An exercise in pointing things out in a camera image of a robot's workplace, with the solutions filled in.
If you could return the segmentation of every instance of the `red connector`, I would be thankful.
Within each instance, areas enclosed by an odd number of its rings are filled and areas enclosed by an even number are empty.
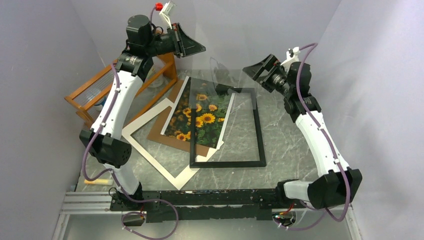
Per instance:
[[[154,6],[156,7],[156,11],[161,11],[164,8],[164,5],[160,2],[157,2]]]

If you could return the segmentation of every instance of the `white wall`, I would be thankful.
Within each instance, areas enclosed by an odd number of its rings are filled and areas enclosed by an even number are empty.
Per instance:
[[[0,239],[51,239],[83,151],[63,97],[103,64],[68,0],[1,0],[0,53]]]
[[[424,239],[424,2],[343,0],[308,61],[365,240]]]
[[[149,16],[157,0],[71,0],[105,62],[125,46],[127,20]],[[241,69],[268,54],[318,41],[341,0],[174,0],[171,15],[206,52],[177,61],[179,69],[209,69],[210,57]],[[164,26],[158,12],[153,23]]]

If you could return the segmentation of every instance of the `marble tabletop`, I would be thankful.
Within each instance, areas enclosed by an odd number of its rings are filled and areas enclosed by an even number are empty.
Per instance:
[[[241,70],[181,70],[178,78],[186,76],[212,81],[238,88],[255,88],[258,112],[266,156],[266,167],[253,168],[201,168],[182,190],[252,189],[275,188],[286,179],[313,181],[318,177],[314,158],[301,131],[284,110],[283,97],[276,91],[269,93],[251,80]],[[134,117],[143,106],[157,94],[165,84],[148,88],[137,96],[128,112],[126,121]],[[156,118],[132,135],[165,169],[176,177],[188,164],[189,153],[166,146],[146,137]],[[258,160],[258,147],[253,120],[252,101],[247,94],[236,94],[224,133],[224,144],[209,161],[252,161]],[[176,190],[137,150],[132,149],[130,164],[143,190]],[[89,156],[87,173],[95,176],[104,169],[103,165]],[[111,179],[109,173],[101,177]],[[111,186],[84,184],[79,177],[77,192],[104,192]]]

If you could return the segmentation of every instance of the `wooden stand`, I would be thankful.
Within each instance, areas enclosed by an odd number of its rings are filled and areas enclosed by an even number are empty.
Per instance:
[[[146,104],[146,106],[133,118],[130,122],[134,121],[136,118],[140,117],[147,110],[149,110],[178,80],[177,78],[177,68],[175,66],[175,59],[173,53],[167,53],[164,55],[157,56],[164,64],[164,66],[157,71],[151,78],[147,79],[142,87],[138,90],[135,96],[138,96],[141,92],[143,92],[153,81],[155,81],[161,74],[170,79],[170,82],[160,91],[150,102]],[[99,94],[97,94],[93,99],[91,99],[87,104],[80,105],[75,101],[79,95],[81,95],[84,91],[86,91],[90,86],[92,86],[95,82],[101,79],[105,74],[111,71],[111,66],[105,67],[102,71],[92,77],[89,81],[80,86],[77,90],[71,93],[68,96],[65,96],[65,100],[70,103],[74,108],[76,108],[76,114],[84,120],[84,124],[87,127],[91,127],[94,123],[93,117],[88,113],[88,110],[91,109],[96,103],[102,100],[112,88],[112,83],[110,83],[107,87],[105,87]]]

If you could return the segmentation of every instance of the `table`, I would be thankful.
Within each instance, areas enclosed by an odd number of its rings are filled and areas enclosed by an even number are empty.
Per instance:
[[[218,70],[211,73],[205,70],[180,70],[178,78],[186,76],[212,81],[234,87],[255,88],[257,104],[264,142],[266,167],[255,168],[203,168],[182,188],[182,190],[216,190],[216,189],[252,189],[275,188],[277,183],[287,179],[314,181],[317,169],[314,158],[301,131],[292,122],[284,110],[283,96],[274,91],[269,93],[259,84],[251,80],[241,70]],[[129,122],[161,91],[162,87],[146,89],[137,96],[126,117]],[[146,139],[154,121],[147,123],[133,134],[133,137],[152,154],[174,177],[189,164],[189,153],[159,144]],[[228,118],[228,124],[223,138],[225,142],[211,158],[214,161],[243,161],[257,158],[255,125],[252,105],[249,96],[237,95]],[[143,186],[143,190],[176,190],[153,166],[151,166],[134,148],[128,161],[134,173]],[[104,167],[93,157],[87,160],[87,174],[95,176]],[[106,173],[103,179],[110,179]],[[84,184],[80,176],[77,192],[104,192],[111,186]]]

